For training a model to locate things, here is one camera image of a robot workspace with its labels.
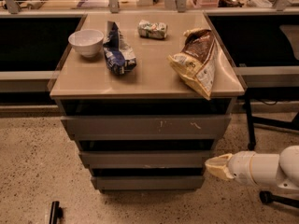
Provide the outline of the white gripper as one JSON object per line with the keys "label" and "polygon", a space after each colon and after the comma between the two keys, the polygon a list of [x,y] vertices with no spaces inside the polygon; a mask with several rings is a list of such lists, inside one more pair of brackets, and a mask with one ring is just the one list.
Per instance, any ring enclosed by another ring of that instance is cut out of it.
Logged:
{"label": "white gripper", "polygon": [[206,160],[206,169],[219,179],[229,181],[234,179],[242,185],[254,185],[255,182],[250,172],[250,164],[254,151],[240,151],[223,154]]}

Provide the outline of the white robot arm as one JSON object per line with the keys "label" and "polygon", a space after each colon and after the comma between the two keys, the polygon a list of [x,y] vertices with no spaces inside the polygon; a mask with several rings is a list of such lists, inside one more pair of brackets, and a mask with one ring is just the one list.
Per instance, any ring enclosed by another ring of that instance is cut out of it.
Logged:
{"label": "white robot arm", "polygon": [[280,154],[240,151],[210,158],[206,169],[222,180],[242,185],[299,190],[299,146],[290,146]]}

